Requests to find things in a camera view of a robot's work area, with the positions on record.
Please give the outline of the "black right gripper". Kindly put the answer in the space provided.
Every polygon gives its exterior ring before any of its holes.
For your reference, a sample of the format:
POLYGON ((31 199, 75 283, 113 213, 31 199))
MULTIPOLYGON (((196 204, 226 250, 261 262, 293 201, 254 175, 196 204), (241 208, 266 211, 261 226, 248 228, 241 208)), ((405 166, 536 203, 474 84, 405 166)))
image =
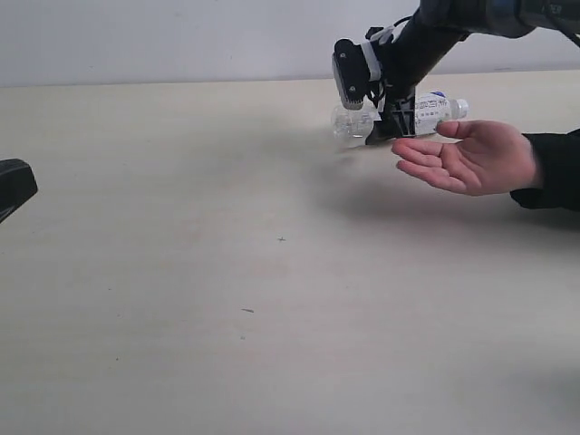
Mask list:
POLYGON ((370 27, 366 33, 366 96, 374 106, 367 146, 413 138, 415 87, 421 81, 421 27, 370 27))

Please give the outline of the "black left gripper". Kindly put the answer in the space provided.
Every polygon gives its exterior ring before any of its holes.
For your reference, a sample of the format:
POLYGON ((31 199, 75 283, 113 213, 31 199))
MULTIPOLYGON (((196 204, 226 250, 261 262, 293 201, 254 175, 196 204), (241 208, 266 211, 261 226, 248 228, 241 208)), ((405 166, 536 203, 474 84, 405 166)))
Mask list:
POLYGON ((0 167, 0 222, 4 222, 38 192, 38 186, 27 162, 2 159, 0 167))

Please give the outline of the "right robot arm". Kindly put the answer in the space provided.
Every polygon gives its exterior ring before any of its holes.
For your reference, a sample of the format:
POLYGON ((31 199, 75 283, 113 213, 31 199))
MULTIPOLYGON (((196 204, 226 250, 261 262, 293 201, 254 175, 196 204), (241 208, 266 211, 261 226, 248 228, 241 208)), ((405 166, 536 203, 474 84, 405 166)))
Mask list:
POLYGON ((381 118, 365 143, 377 145, 417 134, 416 87, 456 44, 473 34, 517 39, 537 28, 558 31, 579 44, 579 3, 421 1, 412 16, 388 28, 370 28, 363 48, 373 50, 377 63, 370 67, 368 97, 381 118))

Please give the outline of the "person's open hand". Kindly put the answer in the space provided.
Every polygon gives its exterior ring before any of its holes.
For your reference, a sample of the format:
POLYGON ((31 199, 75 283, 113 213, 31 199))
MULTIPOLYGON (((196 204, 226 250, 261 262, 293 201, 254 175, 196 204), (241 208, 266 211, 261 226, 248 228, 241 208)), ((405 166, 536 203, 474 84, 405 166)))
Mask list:
POLYGON ((467 196, 540 188, 543 175, 531 142, 498 121, 445 121, 437 133, 447 142, 398 139, 397 169, 430 186, 467 196))

